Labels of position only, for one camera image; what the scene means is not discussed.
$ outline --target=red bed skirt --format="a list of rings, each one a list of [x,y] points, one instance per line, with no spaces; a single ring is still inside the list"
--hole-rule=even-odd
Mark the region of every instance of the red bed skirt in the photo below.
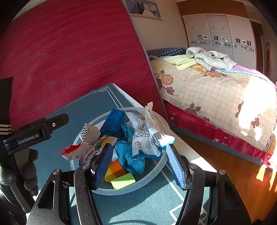
[[[202,118],[192,115],[184,110],[172,105],[164,100],[165,109],[169,122],[178,128],[184,128],[195,134],[201,135],[213,142],[219,142],[228,147],[234,148],[237,151],[249,155],[254,158],[258,158],[261,163],[270,165],[268,159],[270,154],[263,152],[246,141],[234,137],[220,128],[212,125]]]

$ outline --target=framed photo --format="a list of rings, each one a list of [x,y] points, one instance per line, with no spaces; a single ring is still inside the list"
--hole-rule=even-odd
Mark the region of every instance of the framed photo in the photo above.
[[[153,1],[125,0],[125,4],[132,16],[142,16],[161,20],[158,6]]]

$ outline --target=yellow sponge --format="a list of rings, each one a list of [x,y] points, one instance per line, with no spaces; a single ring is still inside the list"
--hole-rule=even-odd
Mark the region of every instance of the yellow sponge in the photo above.
[[[111,180],[121,177],[125,175],[127,172],[122,168],[120,165],[119,161],[111,161],[109,168],[107,170],[106,176],[105,176],[105,181],[106,182],[111,182]]]
[[[135,182],[136,182],[136,180],[131,173],[125,174],[125,175],[115,178],[114,180],[111,181],[112,186],[114,187],[115,190],[124,188]]]

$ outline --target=plastic basin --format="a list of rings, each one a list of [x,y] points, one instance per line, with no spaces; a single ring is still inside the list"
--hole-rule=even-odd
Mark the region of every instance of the plastic basin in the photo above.
[[[128,108],[121,108],[119,110],[123,110],[125,112],[133,112],[133,113],[137,113],[137,114],[144,116],[145,109],[144,108],[136,108],[136,107],[128,107]],[[110,112],[104,113],[104,114],[98,116],[97,118],[95,118],[94,120],[92,120],[91,122],[89,122],[89,124],[98,126],[99,124],[102,124],[104,122],[104,120],[108,117],[109,114],[110,114]],[[155,120],[157,121],[159,127],[163,131],[166,131],[169,129],[168,124],[159,114],[153,112],[153,116],[155,117]],[[79,137],[79,134],[78,134],[73,144],[75,145],[80,142],[81,142],[81,138]],[[166,164],[166,161],[167,161],[167,159],[166,159],[165,151],[162,152],[162,157],[159,160],[153,160],[151,158],[146,158],[145,159],[145,170],[144,170],[143,174],[142,175],[134,175],[134,178],[136,180],[135,183],[133,183],[129,186],[126,186],[124,188],[121,188],[119,190],[115,190],[113,188],[113,186],[111,185],[111,183],[104,181],[103,185],[100,186],[100,188],[98,188],[96,191],[93,190],[93,192],[102,194],[102,195],[122,195],[122,194],[126,194],[129,192],[135,191],[135,190],[141,188],[142,186],[146,185],[147,183],[149,183],[152,179],[154,179],[155,176],[162,170],[162,168]],[[70,167],[72,170],[77,169],[79,167],[79,161],[78,160],[70,161]]]

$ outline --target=plaid blanket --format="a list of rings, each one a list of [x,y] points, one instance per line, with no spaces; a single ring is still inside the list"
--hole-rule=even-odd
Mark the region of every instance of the plaid blanket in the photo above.
[[[163,59],[151,66],[164,100],[267,152],[277,119],[276,90],[268,81],[199,64],[177,70]]]
[[[173,48],[170,50],[166,50],[162,54],[159,54],[158,57],[162,56],[175,56],[175,55],[185,55],[186,54],[186,49],[179,47],[179,48]]]

